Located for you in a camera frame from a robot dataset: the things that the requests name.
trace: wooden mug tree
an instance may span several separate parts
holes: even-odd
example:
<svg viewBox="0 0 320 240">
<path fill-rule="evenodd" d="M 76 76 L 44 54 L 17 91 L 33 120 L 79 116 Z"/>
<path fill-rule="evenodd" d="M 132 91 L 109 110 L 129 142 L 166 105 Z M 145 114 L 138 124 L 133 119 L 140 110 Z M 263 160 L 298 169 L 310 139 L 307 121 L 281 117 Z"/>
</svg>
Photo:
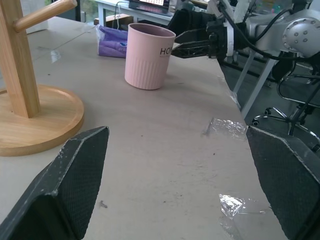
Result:
<svg viewBox="0 0 320 240">
<path fill-rule="evenodd" d="M 39 153 L 64 143 L 82 126 L 84 105 L 72 92 L 37 87 L 26 29 L 77 6 L 59 0 L 23 16 L 20 0 L 0 0 L 0 156 Z"/>
</svg>

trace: pink cup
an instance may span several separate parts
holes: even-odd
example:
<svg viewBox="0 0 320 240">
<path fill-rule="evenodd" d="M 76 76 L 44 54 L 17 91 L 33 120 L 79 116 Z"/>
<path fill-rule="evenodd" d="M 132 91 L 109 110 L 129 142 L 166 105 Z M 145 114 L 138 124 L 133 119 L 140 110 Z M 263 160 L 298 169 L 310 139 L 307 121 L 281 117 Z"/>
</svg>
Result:
<svg viewBox="0 0 320 240">
<path fill-rule="evenodd" d="M 161 88 L 175 38 L 174 32 L 160 26 L 129 24 L 125 80 L 139 89 Z"/>
</svg>

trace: plastic bag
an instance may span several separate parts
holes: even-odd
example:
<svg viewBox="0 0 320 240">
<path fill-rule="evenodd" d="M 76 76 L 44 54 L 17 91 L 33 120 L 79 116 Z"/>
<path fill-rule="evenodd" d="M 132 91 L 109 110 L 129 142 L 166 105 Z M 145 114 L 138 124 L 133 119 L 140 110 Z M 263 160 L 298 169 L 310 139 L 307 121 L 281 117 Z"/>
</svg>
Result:
<svg viewBox="0 0 320 240">
<path fill-rule="evenodd" d="M 128 32 L 98 25 L 96 28 L 98 55 L 125 58 L 127 54 Z"/>
</svg>

